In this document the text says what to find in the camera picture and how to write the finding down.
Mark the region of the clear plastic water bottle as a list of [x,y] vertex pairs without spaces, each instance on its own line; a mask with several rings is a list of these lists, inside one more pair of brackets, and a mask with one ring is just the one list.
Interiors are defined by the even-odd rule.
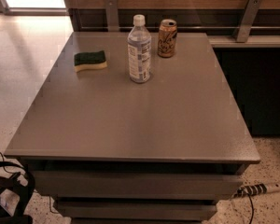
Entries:
[[145,16],[133,16],[133,28],[128,34],[128,65],[130,79],[145,83],[150,78],[151,35],[146,28]]

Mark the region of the grey drawer cabinet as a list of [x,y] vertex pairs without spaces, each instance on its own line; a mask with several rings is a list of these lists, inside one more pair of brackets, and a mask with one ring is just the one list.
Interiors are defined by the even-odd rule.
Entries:
[[[100,50],[107,68],[75,71],[77,53]],[[115,224],[208,219],[259,162],[204,34],[179,35],[143,84],[130,80],[126,34],[72,34],[6,154],[62,215]]]

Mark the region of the green and yellow sponge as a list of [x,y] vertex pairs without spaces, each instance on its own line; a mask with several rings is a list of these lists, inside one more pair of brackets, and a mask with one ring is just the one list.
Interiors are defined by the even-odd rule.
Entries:
[[107,68],[105,52],[80,52],[74,56],[74,69],[76,72],[83,70],[100,70]]

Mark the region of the orange soda can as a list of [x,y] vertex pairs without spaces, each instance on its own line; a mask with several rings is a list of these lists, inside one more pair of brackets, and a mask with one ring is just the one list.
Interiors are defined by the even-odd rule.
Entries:
[[177,38],[176,21],[165,19],[161,21],[158,38],[158,55],[170,58],[175,54],[175,42]]

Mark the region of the white power strip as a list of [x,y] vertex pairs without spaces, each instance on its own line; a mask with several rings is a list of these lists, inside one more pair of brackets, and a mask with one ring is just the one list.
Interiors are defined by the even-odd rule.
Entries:
[[278,183],[259,183],[256,185],[240,187],[233,195],[234,198],[242,198],[245,196],[256,196],[266,193],[274,193],[280,191],[280,184]]

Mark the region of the left metal wall bracket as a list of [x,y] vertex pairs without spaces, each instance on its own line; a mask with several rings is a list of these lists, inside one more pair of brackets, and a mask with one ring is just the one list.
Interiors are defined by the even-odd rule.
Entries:
[[119,9],[118,0],[105,0],[105,14],[107,30],[109,32],[119,31]]

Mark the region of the metal wall bracket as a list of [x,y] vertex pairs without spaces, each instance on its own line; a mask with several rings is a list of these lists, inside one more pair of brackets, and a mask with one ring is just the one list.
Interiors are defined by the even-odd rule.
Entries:
[[105,0],[105,14],[107,30],[109,32],[119,31],[119,9],[118,0]]
[[261,3],[262,0],[247,0],[241,21],[233,35],[237,43],[245,43],[248,40]]

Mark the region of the right metal wall bracket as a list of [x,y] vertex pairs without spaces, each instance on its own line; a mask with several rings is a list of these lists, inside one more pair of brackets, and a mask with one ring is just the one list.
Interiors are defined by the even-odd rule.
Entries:
[[261,3],[262,0],[247,0],[241,21],[233,35],[237,43],[245,43],[248,40]]

